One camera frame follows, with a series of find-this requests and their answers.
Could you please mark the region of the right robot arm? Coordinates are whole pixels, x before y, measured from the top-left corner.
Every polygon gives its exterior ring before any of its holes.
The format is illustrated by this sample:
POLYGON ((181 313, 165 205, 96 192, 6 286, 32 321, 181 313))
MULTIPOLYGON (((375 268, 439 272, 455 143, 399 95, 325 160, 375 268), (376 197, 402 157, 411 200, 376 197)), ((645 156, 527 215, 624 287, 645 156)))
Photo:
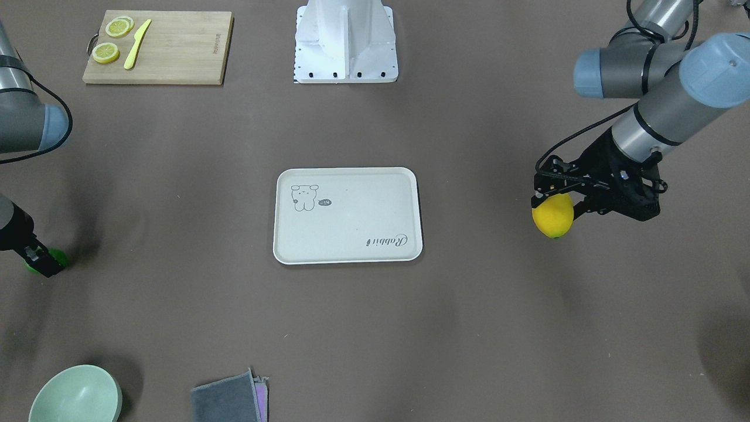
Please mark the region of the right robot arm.
MULTIPOLYGON (((61 147, 73 128, 70 108, 35 80, 5 29, 1 29, 1 144, 10 164, 47 154, 61 147)), ((20 206, 1 196, 1 249, 21 256, 27 267, 47 278, 67 267, 61 251, 38 240, 35 224, 20 206)))

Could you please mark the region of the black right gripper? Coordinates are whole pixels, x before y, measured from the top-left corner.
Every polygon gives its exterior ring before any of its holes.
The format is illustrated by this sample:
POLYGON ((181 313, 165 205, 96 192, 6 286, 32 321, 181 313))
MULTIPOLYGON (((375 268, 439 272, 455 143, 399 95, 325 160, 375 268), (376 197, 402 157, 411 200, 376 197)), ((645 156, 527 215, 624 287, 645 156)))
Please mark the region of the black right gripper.
POLYGON ((34 221, 23 209, 5 196, 1 197, 1 250, 15 251, 23 257, 24 263, 29 263, 42 272, 57 267, 56 262, 49 259, 48 246, 41 244, 34 233, 34 221))

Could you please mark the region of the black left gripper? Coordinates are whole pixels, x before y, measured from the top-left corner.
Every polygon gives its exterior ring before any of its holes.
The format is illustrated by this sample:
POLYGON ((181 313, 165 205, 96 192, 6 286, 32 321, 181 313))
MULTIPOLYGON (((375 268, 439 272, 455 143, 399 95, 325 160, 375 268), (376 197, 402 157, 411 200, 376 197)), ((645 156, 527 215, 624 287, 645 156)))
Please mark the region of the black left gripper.
POLYGON ((573 206, 574 220, 587 213, 614 212, 647 221, 660 214, 659 196, 668 188, 659 174, 662 159, 656 149, 643 162, 631 160, 607 130, 574 161, 557 155, 538 161, 531 207, 556 194, 576 192, 583 199, 573 206))

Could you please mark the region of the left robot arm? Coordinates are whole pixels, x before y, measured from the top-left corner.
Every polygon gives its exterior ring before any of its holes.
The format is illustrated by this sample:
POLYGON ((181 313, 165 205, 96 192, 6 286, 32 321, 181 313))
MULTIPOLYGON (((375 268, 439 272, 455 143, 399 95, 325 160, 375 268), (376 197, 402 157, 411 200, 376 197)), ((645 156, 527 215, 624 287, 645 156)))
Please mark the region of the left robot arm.
POLYGON ((748 32, 696 43, 699 1, 626 6, 627 24, 604 48, 584 51, 574 88, 586 98, 632 98, 612 126, 573 161, 548 150, 535 165, 532 211, 552 208, 566 222, 585 213, 646 221, 660 213, 664 156, 728 110, 748 101, 748 32))

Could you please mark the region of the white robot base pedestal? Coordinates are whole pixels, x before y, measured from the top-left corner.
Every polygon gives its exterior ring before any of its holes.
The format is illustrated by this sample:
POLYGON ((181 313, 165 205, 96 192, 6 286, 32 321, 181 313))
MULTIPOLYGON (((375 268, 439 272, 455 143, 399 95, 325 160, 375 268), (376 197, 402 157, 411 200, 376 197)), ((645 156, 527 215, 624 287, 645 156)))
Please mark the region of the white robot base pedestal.
POLYGON ((295 16, 294 83, 397 81, 394 14, 382 2, 309 1, 295 16))

